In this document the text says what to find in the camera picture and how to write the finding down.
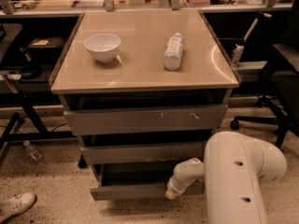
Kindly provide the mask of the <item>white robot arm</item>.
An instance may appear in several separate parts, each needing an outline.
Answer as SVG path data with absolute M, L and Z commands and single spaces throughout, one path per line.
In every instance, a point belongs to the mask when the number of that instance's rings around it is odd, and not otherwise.
M 219 132 L 206 143 L 204 158 L 177 164 L 165 197 L 173 200 L 204 179 L 209 224 L 268 224 L 260 184 L 286 173 L 281 150 L 241 133 Z

